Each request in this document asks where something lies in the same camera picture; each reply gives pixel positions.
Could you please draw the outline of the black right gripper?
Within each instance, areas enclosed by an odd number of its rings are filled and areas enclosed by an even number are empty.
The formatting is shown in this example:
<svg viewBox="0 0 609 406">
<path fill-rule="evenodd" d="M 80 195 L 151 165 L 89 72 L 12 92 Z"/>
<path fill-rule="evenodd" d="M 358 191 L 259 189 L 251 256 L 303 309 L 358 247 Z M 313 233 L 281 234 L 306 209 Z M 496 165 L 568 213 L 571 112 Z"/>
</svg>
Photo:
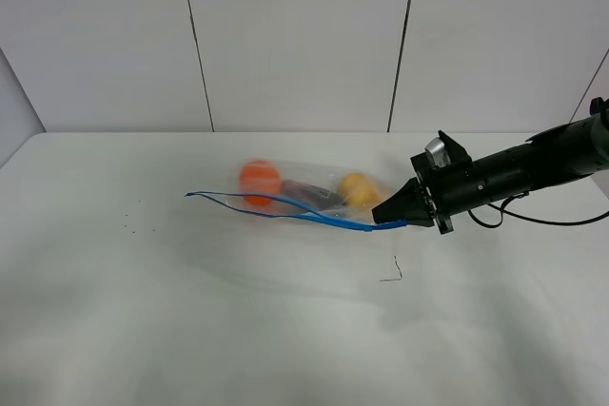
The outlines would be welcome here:
<svg viewBox="0 0 609 406">
<path fill-rule="evenodd" d="M 462 212 L 459 206 L 465 197 L 460 196 L 459 188 L 471 185 L 467 173 L 473 160 L 462 145 L 442 130 L 436 137 L 445 143 L 451 164 L 432 167 L 424 151 L 413 156 L 410 161 L 418 180 L 410 179 L 393 196 L 372 209 L 376 224 L 388 228 L 429 228 L 436 224 L 441 234 L 453 231 L 451 216 Z M 431 218 L 423 216 L 423 199 Z"/>
</svg>

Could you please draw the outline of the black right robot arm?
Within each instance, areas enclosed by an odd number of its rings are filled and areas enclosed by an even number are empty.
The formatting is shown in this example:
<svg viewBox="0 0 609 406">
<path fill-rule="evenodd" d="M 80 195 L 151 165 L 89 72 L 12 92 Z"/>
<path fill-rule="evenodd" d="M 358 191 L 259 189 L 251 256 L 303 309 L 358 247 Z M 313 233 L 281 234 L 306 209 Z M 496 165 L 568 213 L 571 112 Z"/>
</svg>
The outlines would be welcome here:
<svg viewBox="0 0 609 406">
<path fill-rule="evenodd" d="M 568 184 L 608 167 L 608 103 L 591 101 L 588 117 L 539 133 L 524 144 L 474 160 L 440 131 L 411 159 L 416 172 L 393 196 L 372 210 L 377 224 L 437 226 L 452 231 L 451 218 L 547 187 Z"/>
</svg>

